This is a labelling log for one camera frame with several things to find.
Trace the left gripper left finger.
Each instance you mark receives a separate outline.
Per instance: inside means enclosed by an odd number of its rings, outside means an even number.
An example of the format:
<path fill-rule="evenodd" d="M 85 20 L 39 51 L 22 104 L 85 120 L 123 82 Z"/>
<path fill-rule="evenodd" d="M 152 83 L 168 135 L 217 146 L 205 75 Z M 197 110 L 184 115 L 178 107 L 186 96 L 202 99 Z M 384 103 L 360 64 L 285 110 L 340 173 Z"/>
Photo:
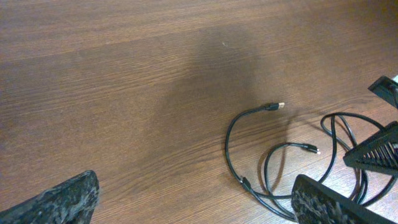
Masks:
<path fill-rule="evenodd" d="M 86 170 L 1 212 L 1 223 L 89 224 L 99 202 L 96 173 Z"/>

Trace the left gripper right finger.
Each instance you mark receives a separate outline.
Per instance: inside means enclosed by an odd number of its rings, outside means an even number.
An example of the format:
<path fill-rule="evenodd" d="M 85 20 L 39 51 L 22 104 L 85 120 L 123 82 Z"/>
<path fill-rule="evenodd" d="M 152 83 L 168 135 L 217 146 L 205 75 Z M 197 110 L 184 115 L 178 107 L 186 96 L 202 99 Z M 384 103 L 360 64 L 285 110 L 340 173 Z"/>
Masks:
<path fill-rule="evenodd" d="M 303 174 L 296 177 L 291 205 L 299 223 L 394 224 Z"/>

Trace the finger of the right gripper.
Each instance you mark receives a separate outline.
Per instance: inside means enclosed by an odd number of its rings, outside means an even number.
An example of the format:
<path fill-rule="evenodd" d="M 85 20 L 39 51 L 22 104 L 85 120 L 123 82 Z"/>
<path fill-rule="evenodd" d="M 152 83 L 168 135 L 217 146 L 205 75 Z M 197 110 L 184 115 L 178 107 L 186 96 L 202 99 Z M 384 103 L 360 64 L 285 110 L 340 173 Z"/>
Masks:
<path fill-rule="evenodd" d="M 343 160 L 348 167 L 397 176 L 397 121 L 355 146 Z"/>

